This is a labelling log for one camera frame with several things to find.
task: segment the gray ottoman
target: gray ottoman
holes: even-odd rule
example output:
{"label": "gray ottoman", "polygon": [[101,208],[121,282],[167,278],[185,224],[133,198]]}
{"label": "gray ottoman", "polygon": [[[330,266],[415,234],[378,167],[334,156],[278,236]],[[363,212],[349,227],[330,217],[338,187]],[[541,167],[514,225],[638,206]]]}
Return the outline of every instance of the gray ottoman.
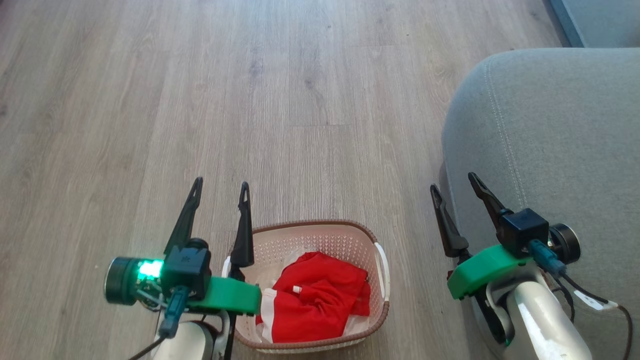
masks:
{"label": "gray ottoman", "polygon": [[[640,49],[492,56],[458,88],[443,143],[452,208],[472,252],[497,240],[471,171],[507,207],[570,225],[582,247],[570,276],[640,324]],[[621,358],[622,313],[575,305],[594,358]],[[638,334],[630,359],[640,358]]]}

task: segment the led light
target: led light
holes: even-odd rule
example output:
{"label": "led light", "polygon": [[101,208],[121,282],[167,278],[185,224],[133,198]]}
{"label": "led light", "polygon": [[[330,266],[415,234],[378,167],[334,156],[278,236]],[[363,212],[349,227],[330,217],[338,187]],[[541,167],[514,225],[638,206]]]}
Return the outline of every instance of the led light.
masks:
{"label": "led light", "polygon": [[162,269],[162,265],[164,261],[162,260],[153,260],[153,261],[144,261],[142,265],[140,265],[140,269],[138,270],[138,277],[160,277],[160,270]]}

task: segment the pink basket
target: pink basket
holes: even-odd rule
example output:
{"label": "pink basket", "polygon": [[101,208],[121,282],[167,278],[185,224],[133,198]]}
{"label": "pink basket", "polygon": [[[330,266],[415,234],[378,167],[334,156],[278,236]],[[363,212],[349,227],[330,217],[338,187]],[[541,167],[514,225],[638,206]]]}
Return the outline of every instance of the pink basket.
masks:
{"label": "pink basket", "polygon": [[[248,347],[272,354],[298,354],[346,347],[363,341],[376,332],[389,310],[389,266],[376,237],[366,227],[347,220],[289,222],[253,230],[255,264],[243,269],[246,282],[268,287],[268,279],[277,279],[284,258],[300,248],[317,249],[329,256],[363,268],[371,286],[369,327],[366,331],[339,338],[305,343],[262,342],[255,330],[255,318],[240,316],[236,338]],[[227,258],[223,276],[228,273]]]}

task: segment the floor plank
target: floor plank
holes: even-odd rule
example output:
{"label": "floor plank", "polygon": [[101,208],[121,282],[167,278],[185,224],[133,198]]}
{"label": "floor plank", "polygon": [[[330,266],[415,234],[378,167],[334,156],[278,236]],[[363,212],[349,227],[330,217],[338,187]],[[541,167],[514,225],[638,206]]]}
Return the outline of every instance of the floor plank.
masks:
{"label": "floor plank", "polygon": [[255,226],[348,218],[387,250],[381,330],[288,359],[490,358],[446,293],[428,186],[465,74],[494,53],[560,45],[541,1],[3,0],[0,33],[7,358],[145,346],[157,316],[107,304],[104,273],[117,255],[161,255],[196,176],[193,233],[215,273],[243,180]]}

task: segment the brown basket rim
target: brown basket rim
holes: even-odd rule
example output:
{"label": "brown basket rim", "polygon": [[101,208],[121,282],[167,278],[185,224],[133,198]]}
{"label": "brown basket rim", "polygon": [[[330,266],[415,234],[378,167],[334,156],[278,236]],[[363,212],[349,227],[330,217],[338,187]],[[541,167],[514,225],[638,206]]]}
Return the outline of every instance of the brown basket rim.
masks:
{"label": "brown basket rim", "polygon": [[[347,225],[351,227],[356,227],[365,233],[373,244],[378,242],[376,236],[373,235],[371,230],[366,226],[351,220],[298,220],[298,221],[290,221],[290,222],[282,222],[275,225],[267,225],[257,227],[253,230],[254,234],[263,233],[265,231],[277,230],[277,229],[285,229],[288,227],[298,227],[298,226],[308,226],[308,225]],[[389,313],[389,301],[385,301],[382,306],[382,312],[380,313],[380,317],[372,327],[368,328],[364,332],[360,332],[358,334],[353,334],[349,336],[341,336],[339,338],[332,338],[326,340],[317,340],[317,341],[306,341],[303,343],[279,343],[279,344],[269,344],[269,343],[258,343],[256,341],[251,341],[236,329],[235,337],[240,340],[242,344],[254,349],[260,350],[293,350],[297,348],[314,348],[314,347],[326,347],[330,345],[337,345],[341,343],[346,343],[349,341],[360,340],[368,337],[374,332],[378,331],[378,329],[382,326],[382,324],[387,319],[387,315]]]}

